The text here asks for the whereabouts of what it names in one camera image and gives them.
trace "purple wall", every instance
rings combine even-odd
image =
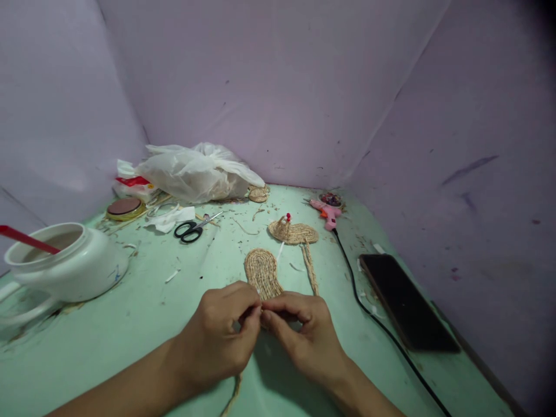
[[[116,159],[139,162],[146,143],[98,5],[3,2],[0,51],[0,224],[89,217],[112,198]]]
[[[156,145],[224,144],[268,182],[359,162],[448,0],[99,0]]]
[[[510,393],[541,415],[556,337],[556,78],[554,47],[523,4],[452,2],[351,187]]]

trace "white pot handle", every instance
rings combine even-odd
[[[0,302],[4,301],[14,292],[19,290],[21,285],[16,282],[10,282],[8,285],[0,288]],[[33,310],[29,310],[25,313],[18,314],[17,316],[10,316],[10,317],[2,317],[0,316],[0,325],[9,326],[9,325],[20,325],[25,324],[28,321],[40,316],[42,313],[53,307],[58,300],[55,297],[50,297],[46,301],[43,301],[37,307],[33,308]]]

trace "smartphone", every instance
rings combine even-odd
[[[409,350],[460,351],[459,345],[393,256],[361,255],[359,261]]]

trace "red handle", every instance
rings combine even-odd
[[[41,242],[40,240],[34,239],[31,236],[27,236],[25,233],[21,233],[11,228],[10,226],[0,225],[0,235],[4,235],[13,240],[18,240],[22,243],[25,243],[29,246],[36,247],[37,249],[40,249],[44,252],[51,253],[53,255],[56,255],[58,252],[60,252],[60,249],[56,249],[55,247],[50,246],[44,242]]]

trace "hot glue gun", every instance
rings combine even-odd
[[[324,228],[326,230],[331,231],[332,229],[336,228],[336,217],[342,215],[342,210],[337,207],[329,206],[322,201],[307,199],[304,200],[308,202],[312,207],[320,210],[320,216],[326,219],[326,224],[324,225]]]

